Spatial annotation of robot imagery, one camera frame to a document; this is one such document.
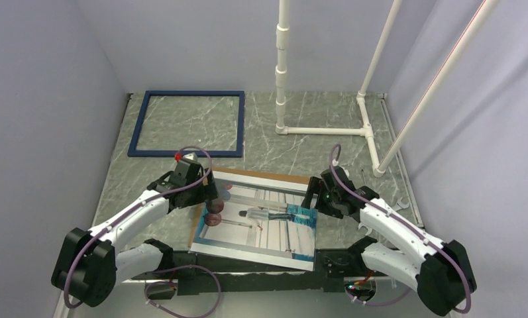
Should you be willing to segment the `yellow black screwdriver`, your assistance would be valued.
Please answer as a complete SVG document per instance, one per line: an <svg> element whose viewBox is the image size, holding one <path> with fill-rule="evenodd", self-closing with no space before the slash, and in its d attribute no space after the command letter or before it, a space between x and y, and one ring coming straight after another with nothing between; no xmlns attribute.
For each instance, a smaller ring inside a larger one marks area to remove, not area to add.
<svg viewBox="0 0 528 318"><path fill-rule="evenodd" d="M362 176L362 179L363 179L363 184L364 184L365 186L367 186L367 185L368 185L368 183L367 183L367 178L366 178L366 174L365 174L365 172L364 172L364 170L363 170L363 169L361 169L361 171L360 171L360 172L361 172L361 176Z"/></svg>

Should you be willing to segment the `brown frame backing board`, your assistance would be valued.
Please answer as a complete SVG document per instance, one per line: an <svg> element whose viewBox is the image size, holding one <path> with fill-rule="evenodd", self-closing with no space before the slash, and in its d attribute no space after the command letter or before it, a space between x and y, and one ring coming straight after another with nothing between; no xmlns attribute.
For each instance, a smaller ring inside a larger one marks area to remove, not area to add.
<svg viewBox="0 0 528 318"><path fill-rule="evenodd" d="M287 174L275 174L272 172L258 172L258 171L241 170L241 169L224 168L224 167L213 168L213 175L215 177L217 176L217 172L238 175L244 179L246 179L247 177L254 177L254 178L263 178L267 180L278 180L281 182L291 182L294 184L301 184L301 185L304 185L303 191L306 190L307 183L309 181L309 177L304 177L304 176L291 176ZM193 243L197 224L203 212L203 207L204 205L195 206L195 210L193 212L192 228L190 231L189 241L187 245L189 248L191 247Z"/></svg>

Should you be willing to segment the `glossy printed photo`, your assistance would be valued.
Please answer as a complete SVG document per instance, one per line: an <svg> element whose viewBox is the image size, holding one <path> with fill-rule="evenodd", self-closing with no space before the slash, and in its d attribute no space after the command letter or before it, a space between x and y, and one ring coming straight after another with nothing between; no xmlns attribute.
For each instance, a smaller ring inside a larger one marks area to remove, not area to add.
<svg viewBox="0 0 528 318"><path fill-rule="evenodd" d="M304 185L221 172L214 178L219 197L203 208L190 252L314 269L317 211L301 206Z"/></svg>

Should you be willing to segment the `blue photo frame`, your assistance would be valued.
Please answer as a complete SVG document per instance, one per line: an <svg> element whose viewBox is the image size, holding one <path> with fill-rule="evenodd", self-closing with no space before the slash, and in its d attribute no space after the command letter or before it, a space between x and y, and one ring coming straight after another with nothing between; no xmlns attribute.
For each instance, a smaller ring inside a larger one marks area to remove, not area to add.
<svg viewBox="0 0 528 318"><path fill-rule="evenodd" d="M173 157L194 145L214 158L240 158L244 104L243 91L146 91L127 154Z"/></svg>

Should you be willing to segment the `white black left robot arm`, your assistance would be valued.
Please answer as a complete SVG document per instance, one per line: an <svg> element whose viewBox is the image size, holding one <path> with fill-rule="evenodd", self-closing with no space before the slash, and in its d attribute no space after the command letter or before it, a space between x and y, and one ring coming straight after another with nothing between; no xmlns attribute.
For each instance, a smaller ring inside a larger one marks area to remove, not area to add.
<svg viewBox="0 0 528 318"><path fill-rule="evenodd" d="M151 182L125 209L88 230L72 229L64 238L51 284L63 292L66 306L96 307L114 287L144 273L168 276L174 250L150 238L138 247L125 246L145 228L177 209L193 207L219 196L211 167L182 158L174 170Z"/></svg>

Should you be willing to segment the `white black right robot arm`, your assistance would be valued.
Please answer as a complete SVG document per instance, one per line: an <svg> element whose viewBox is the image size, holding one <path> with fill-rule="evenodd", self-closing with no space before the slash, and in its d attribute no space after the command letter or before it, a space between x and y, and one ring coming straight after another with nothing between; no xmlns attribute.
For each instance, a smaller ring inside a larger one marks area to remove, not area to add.
<svg viewBox="0 0 528 318"><path fill-rule="evenodd" d="M310 178L302 206L338 219L350 217L393 244L388 248L365 236L347 248L340 262L330 262L335 268L356 275L385 274L414 291L439 316L470 310L477 284L465 247L414 225L370 187L355 187L341 167Z"/></svg>

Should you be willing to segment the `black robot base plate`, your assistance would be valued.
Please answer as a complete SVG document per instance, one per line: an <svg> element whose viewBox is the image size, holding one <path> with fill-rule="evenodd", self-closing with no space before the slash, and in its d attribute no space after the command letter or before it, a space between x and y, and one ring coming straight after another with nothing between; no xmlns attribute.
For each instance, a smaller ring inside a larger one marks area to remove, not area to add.
<svg viewBox="0 0 528 318"><path fill-rule="evenodd" d="M174 253L174 264L193 264L209 269L216 275L223 292L344 292L347 282L363 280L369 272L359 268L346 249L339 248L316 250L315 267L312 271L182 251ZM177 283L178 295L198 295L216 291L214 279L200 269L178 270L174 275L171 272L158 275L140 274L125 282L155 282L169 278Z"/></svg>

